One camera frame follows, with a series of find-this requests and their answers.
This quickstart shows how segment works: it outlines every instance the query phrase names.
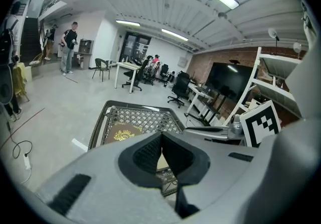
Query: glass door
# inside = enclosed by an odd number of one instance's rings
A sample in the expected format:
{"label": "glass door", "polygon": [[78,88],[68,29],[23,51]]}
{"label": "glass door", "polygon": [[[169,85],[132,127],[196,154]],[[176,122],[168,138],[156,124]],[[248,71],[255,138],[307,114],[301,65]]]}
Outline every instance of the glass door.
{"label": "glass door", "polygon": [[127,32],[121,49],[119,61],[141,63],[146,56],[151,38],[139,33]]}

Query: brick wall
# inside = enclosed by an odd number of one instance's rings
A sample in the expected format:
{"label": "brick wall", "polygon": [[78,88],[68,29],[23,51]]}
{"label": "brick wall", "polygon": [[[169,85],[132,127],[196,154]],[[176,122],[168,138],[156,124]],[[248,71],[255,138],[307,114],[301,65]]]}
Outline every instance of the brick wall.
{"label": "brick wall", "polygon": [[[240,65],[253,67],[254,61],[257,54],[257,47],[246,47],[239,49],[231,49],[231,50],[222,50],[217,52],[209,52],[204,54],[194,55],[188,67],[187,73],[194,77],[194,80],[197,83],[205,83],[207,78],[211,72],[212,66],[214,62],[219,63],[230,63],[229,60],[238,60]],[[262,53],[272,54],[275,53],[275,47],[262,47]],[[306,52],[300,53],[300,59],[304,57]],[[286,56],[291,58],[297,58],[298,55],[290,48],[277,48],[277,55]],[[264,70],[265,67],[263,63],[260,64],[259,70]],[[248,100],[251,100],[253,97],[253,93],[249,96]],[[221,102],[219,98],[215,103],[214,107],[217,107]],[[222,108],[220,109],[220,115],[227,118],[231,111],[234,109],[236,103],[226,99]],[[283,107],[274,104],[276,111],[278,113],[279,118],[282,120],[282,126],[286,126],[297,120],[297,117],[291,114],[289,111],[284,109]]]}

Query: person in red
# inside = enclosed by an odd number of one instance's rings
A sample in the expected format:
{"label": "person in red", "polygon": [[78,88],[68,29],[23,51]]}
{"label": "person in red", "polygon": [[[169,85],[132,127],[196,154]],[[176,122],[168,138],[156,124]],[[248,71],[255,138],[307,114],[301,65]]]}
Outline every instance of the person in red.
{"label": "person in red", "polygon": [[158,61],[159,61],[159,55],[156,54],[156,55],[155,55],[155,59],[153,59],[152,62],[153,62],[153,63],[157,63]]}

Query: shoe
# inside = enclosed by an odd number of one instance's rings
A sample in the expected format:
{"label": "shoe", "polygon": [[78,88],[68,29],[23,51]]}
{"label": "shoe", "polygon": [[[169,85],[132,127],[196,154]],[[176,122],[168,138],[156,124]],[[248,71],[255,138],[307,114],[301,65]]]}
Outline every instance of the shoe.
{"label": "shoe", "polygon": [[19,112],[16,115],[16,120],[19,120],[21,118],[22,115],[22,109],[19,109]]}
{"label": "shoe", "polygon": [[14,114],[12,114],[11,116],[10,116],[10,120],[12,121],[12,122],[15,122],[17,119],[16,119],[16,116],[14,115]]}

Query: large black screen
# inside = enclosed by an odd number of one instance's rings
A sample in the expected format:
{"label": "large black screen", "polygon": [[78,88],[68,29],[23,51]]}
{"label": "large black screen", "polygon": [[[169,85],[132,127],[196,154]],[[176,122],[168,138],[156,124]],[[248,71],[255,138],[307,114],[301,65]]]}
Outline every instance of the large black screen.
{"label": "large black screen", "polygon": [[252,70],[251,67],[241,65],[214,63],[206,85],[238,102]]}

